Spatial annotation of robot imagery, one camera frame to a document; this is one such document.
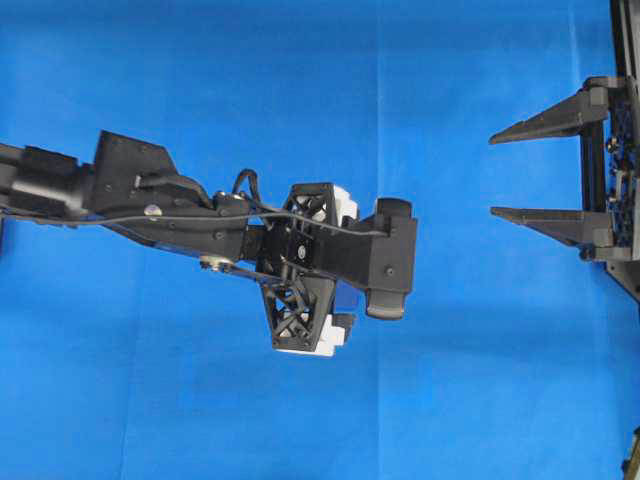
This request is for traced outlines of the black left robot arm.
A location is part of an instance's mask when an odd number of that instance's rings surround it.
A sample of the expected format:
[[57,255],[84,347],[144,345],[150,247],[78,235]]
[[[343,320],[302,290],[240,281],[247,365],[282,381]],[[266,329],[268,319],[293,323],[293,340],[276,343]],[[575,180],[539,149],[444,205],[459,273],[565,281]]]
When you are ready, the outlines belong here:
[[343,189],[295,187],[283,208],[265,205],[257,175],[208,193],[159,145],[102,132],[92,163],[35,146],[1,148],[1,214],[41,225],[101,226],[202,268],[255,281],[273,347],[332,356],[355,318],[335,309],[338,276],[315,266],[320,241],[356,239],[357,207]]

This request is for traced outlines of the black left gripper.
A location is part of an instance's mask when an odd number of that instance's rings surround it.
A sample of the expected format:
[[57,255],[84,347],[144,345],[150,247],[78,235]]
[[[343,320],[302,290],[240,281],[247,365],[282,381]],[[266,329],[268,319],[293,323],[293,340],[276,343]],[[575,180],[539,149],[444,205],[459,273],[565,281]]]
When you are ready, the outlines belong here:
[[256,263],[275,350],[331,357],[356,324],[358,291],[312,268],[317,234],[324,224],[341,227],[359,219],[351,194],[331,183],[296,184],[283,206],[292,217],[265,219],[256,232]]

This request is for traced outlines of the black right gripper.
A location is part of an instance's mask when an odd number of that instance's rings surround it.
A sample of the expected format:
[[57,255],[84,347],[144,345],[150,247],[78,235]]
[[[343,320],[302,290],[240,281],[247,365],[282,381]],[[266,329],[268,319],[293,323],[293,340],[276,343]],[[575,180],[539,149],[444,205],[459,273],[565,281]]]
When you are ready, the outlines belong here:
[[490,137],[491,145],[581,135],[590,169],[584,210],[491,207],[490,213],[567,246],[619,248],[639,259],[639,84],[632,76],[590,77],[581,91]]

